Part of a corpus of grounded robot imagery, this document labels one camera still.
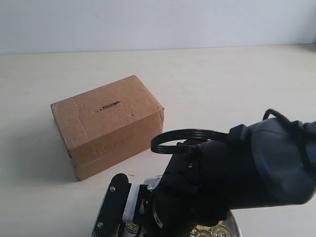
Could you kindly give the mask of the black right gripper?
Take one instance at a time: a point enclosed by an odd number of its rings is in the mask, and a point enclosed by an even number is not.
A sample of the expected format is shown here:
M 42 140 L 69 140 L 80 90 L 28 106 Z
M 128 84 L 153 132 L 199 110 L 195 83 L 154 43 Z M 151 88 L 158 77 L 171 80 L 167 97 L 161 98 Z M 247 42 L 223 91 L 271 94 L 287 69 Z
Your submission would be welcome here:
M 140 230 L 134 237 L 166 237 L 168 236 L 168 205 L 163 201 L 167 199 L 165 185 L 158 185 L 153 189 L 147 185 L 147 191 L 142 199 L 138 213 L 135 214 L 134 224 Z

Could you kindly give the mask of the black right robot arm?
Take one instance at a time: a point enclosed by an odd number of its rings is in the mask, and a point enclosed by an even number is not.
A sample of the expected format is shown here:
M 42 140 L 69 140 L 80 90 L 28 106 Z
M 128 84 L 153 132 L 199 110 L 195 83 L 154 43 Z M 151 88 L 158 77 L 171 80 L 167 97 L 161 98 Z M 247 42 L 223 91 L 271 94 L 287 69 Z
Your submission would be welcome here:
M 156 136 L 170 154 L 160 180 L 130 185 L 120 219 L 149 237 L 178 237 L 216 225 L 232 209 L 297 205 L 316 192 L 316 124 L 268 110 L 262 121 L 228 133 L 181 129 Z

